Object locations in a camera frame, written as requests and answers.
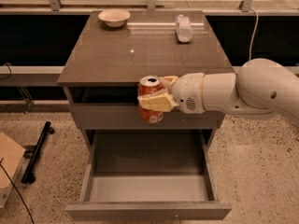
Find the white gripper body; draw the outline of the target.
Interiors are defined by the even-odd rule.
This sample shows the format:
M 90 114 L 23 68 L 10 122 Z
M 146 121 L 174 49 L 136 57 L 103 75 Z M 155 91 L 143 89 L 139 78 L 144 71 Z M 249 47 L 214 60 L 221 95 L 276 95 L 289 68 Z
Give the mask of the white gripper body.
M 172 95 L 178 109 L 185 114 L 205 112 L 202 98 L 203 73 L 187 74 L 180 77 L 172 86 Z

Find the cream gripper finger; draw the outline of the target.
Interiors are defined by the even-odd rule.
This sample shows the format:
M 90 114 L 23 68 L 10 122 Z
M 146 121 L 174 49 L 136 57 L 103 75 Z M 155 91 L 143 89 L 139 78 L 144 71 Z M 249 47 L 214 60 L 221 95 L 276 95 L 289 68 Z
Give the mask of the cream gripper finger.
M 137 100 L 142 108 L 152 111 L 170 112 L 179 106 L 179 103 L 169 93 L 168 89 L 161 89 L 152 94 L 139 95 Z
M 172 86 L 177 80 L 178 80 L 177 76 L 160 77 L 161 83 L 163 84 L 165 89 L 168 89 L 169 92 L 172 91 Z

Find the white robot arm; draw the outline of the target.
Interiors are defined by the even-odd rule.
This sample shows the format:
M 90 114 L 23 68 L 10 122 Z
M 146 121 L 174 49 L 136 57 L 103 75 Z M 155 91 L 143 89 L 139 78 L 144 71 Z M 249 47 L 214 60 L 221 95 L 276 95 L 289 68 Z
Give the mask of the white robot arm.
M 279 63 L 253 59 L 238 72 L 192 73 L 182 77 L 143 77 L 155 91 L 137 96 L 139 106 L 185 114 L 219 111 L 245 119 L 268 119 L 280 114 L 299 122 L 299 77 Z

